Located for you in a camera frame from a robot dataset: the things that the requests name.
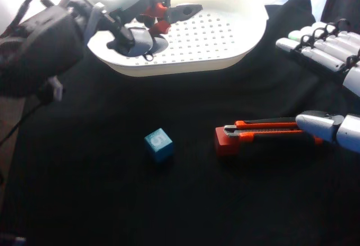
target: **white basket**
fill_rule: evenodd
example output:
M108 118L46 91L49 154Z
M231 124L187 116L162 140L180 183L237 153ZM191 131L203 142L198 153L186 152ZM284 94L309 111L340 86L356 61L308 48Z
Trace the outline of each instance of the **white basket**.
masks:
M98 32L88 47L114 70L142 77L227 68L239 62L264 34L268 16L256 0L172 0L173 7L184 3L202 4L204 10L173 24L165 35L169 47L152 62L107 49L107 42L114 39L110 32Z

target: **robotic arm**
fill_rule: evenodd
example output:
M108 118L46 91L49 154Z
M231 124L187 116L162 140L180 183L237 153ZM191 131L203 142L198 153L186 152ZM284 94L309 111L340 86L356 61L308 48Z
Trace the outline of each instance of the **robotic arm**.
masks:
M360 97L360 35L341 31L341 19L336 24L317 22L289 34L276 42L276 47L299 60L309 70L332 79ZM330 115L306 111L296 117L298 127L325 141L360 153L360 117Z
M153 54L168 47L171 24L188 20L201 5L170 7L170 0L61 0L20 24L29 3L26 0L14 21L0 35L0 96L36 94L41 101L62 99L56 76L83 58L84 48L98 30L108 30L114 40L109 49L128 57ZM147 28L131 27L137 19Z

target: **blue cube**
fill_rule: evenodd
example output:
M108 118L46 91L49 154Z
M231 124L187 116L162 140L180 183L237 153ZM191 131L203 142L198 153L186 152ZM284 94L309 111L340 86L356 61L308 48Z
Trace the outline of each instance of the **blue cube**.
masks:
M174 153L173 141L161 128L146 136L145 144L157 163L163 162Z

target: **cube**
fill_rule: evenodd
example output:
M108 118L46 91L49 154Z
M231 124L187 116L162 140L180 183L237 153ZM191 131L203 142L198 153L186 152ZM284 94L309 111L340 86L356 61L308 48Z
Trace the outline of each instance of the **cube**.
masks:
M145 144L154 161L161 163L174 153L174 143L163 129L145 137Z

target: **orange box cutter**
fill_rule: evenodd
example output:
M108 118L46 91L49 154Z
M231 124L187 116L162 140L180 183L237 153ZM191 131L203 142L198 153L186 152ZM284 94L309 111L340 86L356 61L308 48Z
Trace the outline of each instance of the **orange box cutter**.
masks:
M235 125L215 129L215 148L218 156L236 155L242 143L304 141L315 145L322 139L299 129L295 118L241 120Z

